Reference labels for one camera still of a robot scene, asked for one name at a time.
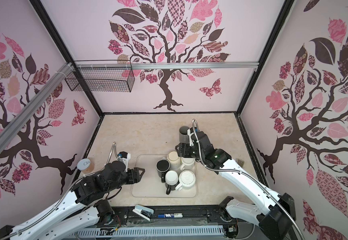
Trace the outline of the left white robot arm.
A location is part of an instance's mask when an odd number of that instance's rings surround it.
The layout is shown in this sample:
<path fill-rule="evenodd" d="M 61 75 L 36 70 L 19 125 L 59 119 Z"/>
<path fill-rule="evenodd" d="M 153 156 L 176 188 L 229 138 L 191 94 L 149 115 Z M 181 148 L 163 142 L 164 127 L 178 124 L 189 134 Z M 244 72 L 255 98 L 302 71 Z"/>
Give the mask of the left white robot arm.
<path fill-rule="evenodd" d="M 141 181 L 145 169 L 127 169 L 120 161 L 107 163 L 101 170 L 77 179 L 65 195 L 50 207 L 17 226 L 6 225 L 0 229 L 0 240 L 36 240 L 53 226 L 69 220 L 69 216 L 87 208 L 94 211 L 98 220 L 110 220 L 114 211 L 104 195 L 120 190 L 124 185 Z"/>

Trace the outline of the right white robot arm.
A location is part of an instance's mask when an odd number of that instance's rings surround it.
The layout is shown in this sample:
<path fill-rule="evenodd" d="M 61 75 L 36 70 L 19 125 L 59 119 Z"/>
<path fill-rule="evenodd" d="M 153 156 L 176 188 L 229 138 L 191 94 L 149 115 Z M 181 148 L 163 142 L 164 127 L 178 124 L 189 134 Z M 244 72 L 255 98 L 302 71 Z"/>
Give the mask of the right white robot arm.
<path fill-rule="evenodd" d="M 253 203 L 245 204 L 228 197 L 220 207 L 231 219 L 240 219 L 258 226 L 270 240 L 284 239 L 296 224 L 294 199 L 266 187 L 222 149 L 216 149 L 202 131 L 189 133 L 188 143 L 175 147 L 179 157 L 193 158 L 209 171 L 227 179 Z"/>

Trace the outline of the cream mug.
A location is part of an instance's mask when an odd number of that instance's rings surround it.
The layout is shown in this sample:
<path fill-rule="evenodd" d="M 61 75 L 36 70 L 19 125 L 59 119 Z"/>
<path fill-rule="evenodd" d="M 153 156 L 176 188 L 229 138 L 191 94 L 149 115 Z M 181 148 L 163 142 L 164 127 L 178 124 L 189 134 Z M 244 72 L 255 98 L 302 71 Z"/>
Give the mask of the cream mug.
<path fill-rule="evenodd" d="M 182 164 L 181 157 L 179 157 L 176 151 L 171 151 L 170 153 L 168 153 L 167 160 L 170 163 L 170 170 L 173 170 L 173 171 L 180 168 Z"/>

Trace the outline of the grey mug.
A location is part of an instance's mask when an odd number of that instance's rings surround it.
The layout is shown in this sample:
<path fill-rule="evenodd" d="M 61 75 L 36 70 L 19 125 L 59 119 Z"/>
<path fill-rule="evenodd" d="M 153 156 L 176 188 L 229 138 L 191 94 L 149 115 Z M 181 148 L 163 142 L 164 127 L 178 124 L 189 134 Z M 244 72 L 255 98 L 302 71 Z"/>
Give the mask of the grey mug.
<path fill-rule="evenodd" d="M 179 129 L 179 141 L 180 141 L 180 143 L 184 143 L 184 144 L 190 143 L 190 138 L 188 135 L 189 129 L 190 128 L 188 126 L 180 127 L 180 129 Z"/>

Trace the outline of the black and white mug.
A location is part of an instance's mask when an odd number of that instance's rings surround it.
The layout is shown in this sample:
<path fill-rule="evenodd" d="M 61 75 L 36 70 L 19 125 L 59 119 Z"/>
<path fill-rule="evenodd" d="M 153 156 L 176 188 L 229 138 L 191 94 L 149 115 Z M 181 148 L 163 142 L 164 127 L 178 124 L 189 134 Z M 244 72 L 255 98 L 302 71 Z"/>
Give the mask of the black and white mug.
<path fill-rule="evenodd" d="M 176 171 L 168 171 L 165 175 L 166 195 L 169 195 L 179 184 L 179 176 Z"/>

